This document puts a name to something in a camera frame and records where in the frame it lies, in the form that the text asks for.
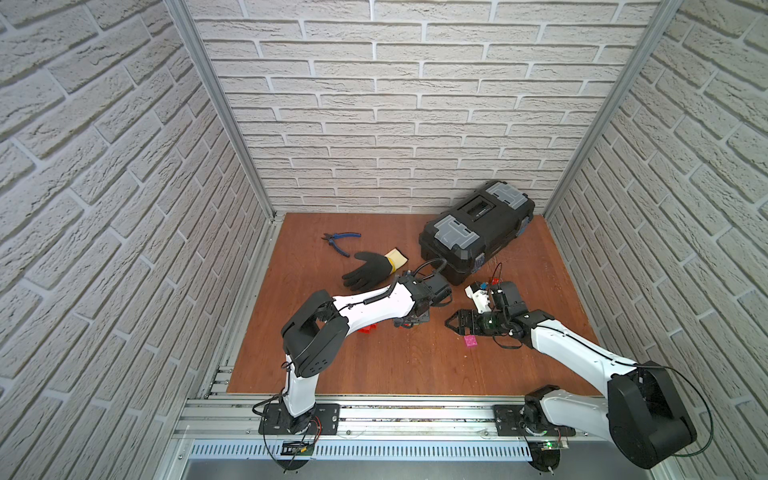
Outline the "small red lego brick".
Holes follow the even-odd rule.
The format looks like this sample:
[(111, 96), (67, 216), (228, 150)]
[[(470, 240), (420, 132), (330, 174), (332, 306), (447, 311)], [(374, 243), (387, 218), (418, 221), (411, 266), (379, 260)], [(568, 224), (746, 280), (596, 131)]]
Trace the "small red lego brick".
[(370, 334), (372, 331), (375, 331), (376, 328), (377, 328), (377, 325), (376, 324), (372, 324), (372, 325), (360, 328), (357, 331), (360, 332), (360, 333)]

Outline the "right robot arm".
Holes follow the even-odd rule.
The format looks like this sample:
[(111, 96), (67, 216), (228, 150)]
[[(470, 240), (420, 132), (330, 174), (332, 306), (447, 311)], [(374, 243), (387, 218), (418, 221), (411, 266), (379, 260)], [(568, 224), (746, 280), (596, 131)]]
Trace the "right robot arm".
[(598, 396), (576, 395), (546, 385), (525, 397), (518, 431), (557, 435), (566, 428), (612, 442), (634, 465), (650, 469), (686, 456), (697, 431), (672, 380), (676, 369), (639, 363), (576, 334), (553, 315), (530, 310), (512, 282), (473, 283), (465, 290), (473, 309), (460, 309), (445, 325), (460, 336), (513, 339), (547, 355), (586, 380)]

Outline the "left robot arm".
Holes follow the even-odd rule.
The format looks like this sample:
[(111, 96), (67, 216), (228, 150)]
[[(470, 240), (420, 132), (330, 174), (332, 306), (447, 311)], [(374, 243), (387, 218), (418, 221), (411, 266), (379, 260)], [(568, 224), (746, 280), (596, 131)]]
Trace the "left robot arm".
[(281, 336), (286, 372), (283, 390), (253, 407), (265, 435), (300, 434), (312, 431), (331, 434), (317, 414), (319, 374), (339, 353), (352, 333), (380, 322), (411, 329), (430, 320), (430, 309), (447, 306), (452, 288), (441, 275), (447, 261), (429, 260), (414, 271), (397, 275), (389, 286), (351, 296), (314, 292), (283, 326)]

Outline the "black work glove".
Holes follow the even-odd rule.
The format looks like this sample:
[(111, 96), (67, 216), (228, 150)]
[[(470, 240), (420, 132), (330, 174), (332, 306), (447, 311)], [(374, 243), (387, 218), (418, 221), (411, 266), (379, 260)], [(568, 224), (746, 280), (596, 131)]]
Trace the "black work glove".
[(362, 251), (354, 255), (363, 265), (342, 276), (343, 285), (353, 292), (373, 289), (403, 267), (408, 258), (397, 248), (386, 254)]

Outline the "black plastic toolbox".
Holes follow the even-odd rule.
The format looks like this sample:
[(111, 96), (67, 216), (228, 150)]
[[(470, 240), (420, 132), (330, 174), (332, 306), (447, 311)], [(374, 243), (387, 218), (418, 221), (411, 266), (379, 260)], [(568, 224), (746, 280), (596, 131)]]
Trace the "black plastic toolbox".
[(520, 236), (535, 202), (505, 181), (490, 180), (426, 223), (419, 235), (425, 261), (442, 258), (442, 275), (458, 286)]

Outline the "blue handled pliers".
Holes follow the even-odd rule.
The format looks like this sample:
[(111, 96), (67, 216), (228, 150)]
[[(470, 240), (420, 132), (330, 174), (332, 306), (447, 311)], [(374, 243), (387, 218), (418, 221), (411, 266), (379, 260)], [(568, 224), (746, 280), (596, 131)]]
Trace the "blue handled pliers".
[(338, 241), (347, 238), (360, 238), (361, 234), (357, 232), (342, 232), (342, 233), (324, 233), (321, 237), (329, 246), (331, 246), (338, 254), (345, 258), (349, 258), (350, 254), (343, 250)]

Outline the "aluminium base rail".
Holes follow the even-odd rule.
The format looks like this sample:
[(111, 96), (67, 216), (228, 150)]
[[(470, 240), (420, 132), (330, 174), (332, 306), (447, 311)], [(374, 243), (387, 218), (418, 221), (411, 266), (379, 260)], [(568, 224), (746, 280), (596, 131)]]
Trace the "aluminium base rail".
[(521, 427), (520, 396), (321, 396), (318, 424), (288, 432), (260, 416), (259, 395), (190, 400), (172, 431), (177, 463), (196, 459), (518, 461), (533, 447), (600, 443), (581, 430), (533, 434)]

